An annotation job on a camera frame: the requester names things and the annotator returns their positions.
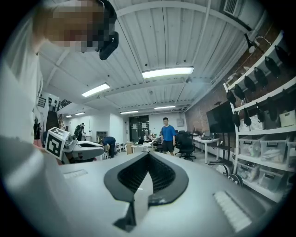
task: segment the brick wall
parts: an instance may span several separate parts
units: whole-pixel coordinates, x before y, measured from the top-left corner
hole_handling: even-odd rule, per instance
[[[267,40],[271,43],[279,35],[280,30],[275,27],[273,22],[270,19],[267,19],[265,23],[262,25],[260,30],[258,31],[257,36],[265,36]],[[260,43],[260,48],[265,52],[269,48],[269,44],[263,40],[258,40]],[[234,72],[245,72],[243,69],[244,66],[251,67],[253,66],[263,55],[263,53],[256,49],[253,54],[250,55],[248,51],[246,51],[243,56],[238,60],[238,62],[231,68],[231,70],[226,74],[223,80],[219,82],[206,96],[204,96],[197,104],[195,104],[190,110],[185,113],[187,128],[188,131],[208,131],[209,123],[207,119],[207,111],[212,110],[216,107],[214,104],[216,102],[221,101],[222,103],[227,101],[226,99],[226,91],[224,89],[223,83],[225,83],[230,75]],[[286,72],[283,67],[281,67],[282,74],[280,78],[273,78],[271,74],[268,76],[269,84],[266,88],[261,89],[257,86],[257,90],[255,93],[251,94],[246,91],[246,97],[248,101],[254,100],[256,98],[261,97],[262,95],[274,90],[275,88],[283,85],[289,79],[291,79],[291,73]],[[237,98],[237,106],[241,104],[241,101]],[[235,134],[231,134],[230,136],[230,146],[232,148],[235,147]]]

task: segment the desk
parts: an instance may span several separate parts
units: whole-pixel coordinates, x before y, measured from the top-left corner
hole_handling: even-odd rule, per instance
[[[207,164],[208,163],[208,144],[209,143],[215,143],[217,142],[217,146],[219,145],[219,141],[220,139],[211,139],[211,140],[202,140],[200,137],[194,137],[193,138],[193,142],[198,142],[198,143],[202,143],[204,144],[204,149],[205,149],[205,160],[204,162]],[[217,160],[219,160],[219,149],[217,147]]]
[[[84,139],[86,141],[90,142],[91,141],[91,135],[84,135],[84,134],[82,134],[82,141],[84,141]]]
[[[140,145],[140,146],[132,145],[131,147],[133,149],[133,153],[135,153],[135,152],[142,152],[142,151],[150,151],[150,150],[153,151],[153,143],[155,141],[156,141],[156,138],[152,142],[150,142],[150,143],[144,143],[143,145]]]

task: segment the air vent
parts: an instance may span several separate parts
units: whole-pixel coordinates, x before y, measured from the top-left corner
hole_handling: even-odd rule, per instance
[[[237,8],[238,0],[226,0],[224,5],[224,12],[233,15],[235,13],[235,10]]]

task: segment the white shelving unit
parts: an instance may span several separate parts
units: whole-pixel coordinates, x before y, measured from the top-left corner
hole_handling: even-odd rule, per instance
[[[238,80],[236,80],[233,84],[230,86],[224,84],[224,88],[226,92],[228,90],[233,89],[236,84],[239,84],[239,86],[242,88],[242,90],[246,90],[246,87],[244,85],[244,78],[245,76],[249,76],[254,82],[256,82],[255,76],[254,76],[254,69],[255,67],[260,68],[263,70],[263,72],[267,75],[269,74],[269,70],[265,66],[265,57],[271,57],[278,65],[281,63],[276,52],[275,52],[275,46],[281,46],[284,50],[287,51],[287,46],[285,45],[283,41],[283,33],[280,32],[279,36],[276,38],[274,43],[270,46],[270,48],[266,51],[266,53],[245,73],[243,74]],[[232,113],[235,111],[240,111],[244,108],[248,108],[251,106],[256,105],[256,103],[261,103],[269,97],[273,97],[277,94],[280,94],[283,89],[288,89],[296,84],[296,77],[290,80],[289,82],[285,83],[281,87],[275,89],[274,91],[256,99],[253,100],[249,103],[246,103],[238,108],[234,108],[233,104],[230,103],[231,108],[232,108]],[[283,170],[286,172],[295,172],[296,170],[294,168],[289,168],[287,161],[286,163],[275,163],[275,162],[267,162],[267,161],[262,161],[260,158],[254,158],[254,157],[249,157],[249,156],[244,156],[242,154],[239,154],[239,136],[247,136],[247,135],[265,135],[265,134],[277,134],[277,133],[286,133],[286,132],[293,132],[296,131],[296,125],[294,126],[289,126],[289,127],[282,127],[282,128],[276,128],[276,129],[269,129],[269,130],[254,130],[254,131],[242,131],[239,132],[238,128],[235,127],[235,138],[236,138],[236,149],[235,149],[235,162],[234,162],[234,173],[236,173],[236,168],[237,168],[237,162],[239,159],[253,162],[256,164],[268,166],[271,168]],[[244,184],[252,188],[253,190],[257,191],[258,193],[264,195],[265,197],[275,201],[279,202],[281,198],[283,197],[283,190],[278,190],[275,193],[269,191],[268,189],[265,189],[261,187],[260,185],[257,184],[257,181],[249,182],[244,180]]]

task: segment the ceiling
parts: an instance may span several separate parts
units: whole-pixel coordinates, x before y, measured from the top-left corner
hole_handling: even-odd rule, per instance
[[[107,60],[101,61],[96,52],[69,52],[51,43],[40,53],[44,91],[80,110],[112,107],[151,114],[156,106],[176,105],[172,112],[184,111],[243,53],[247,30],[219,12],[221,0],[184,0],[187,5],[180,0],[110,2],[118,15],[120,44]],[[142,76],[142,71],[176,66],[194,66],[192,83],[185,82],[188,75],[148,80]],[[105,82],[109,90],[87,98],[81,95]]]

